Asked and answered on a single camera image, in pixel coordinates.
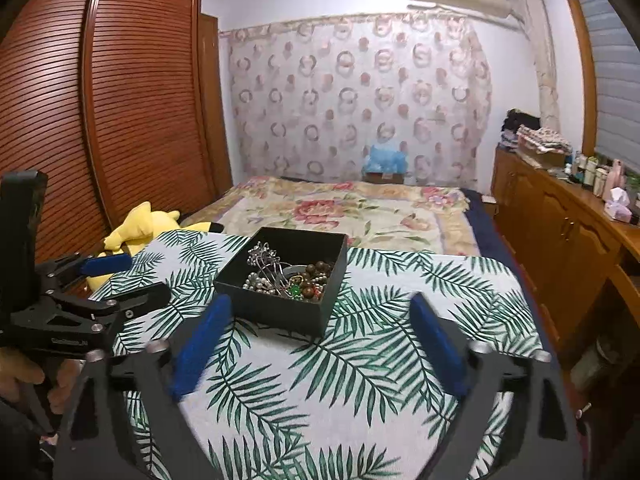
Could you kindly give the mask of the person's left hand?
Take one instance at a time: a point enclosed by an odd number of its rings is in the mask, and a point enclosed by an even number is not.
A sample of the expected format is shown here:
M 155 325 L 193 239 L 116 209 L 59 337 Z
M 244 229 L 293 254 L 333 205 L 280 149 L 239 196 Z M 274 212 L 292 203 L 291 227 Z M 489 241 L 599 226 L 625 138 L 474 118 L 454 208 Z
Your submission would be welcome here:
M 48 393 L 50 409 L 53 414 L 61 415 L 75 382 L 80 375 L 84 363 L 76 360 L 65 360 L 56 373 L 55 386 Z M 1 397 L 11 403 L 20 400 L 20 385 L 40 385 L 46 375 L 36 363 L 27 359 L 20 352 L 2 348 L 0 356 Z

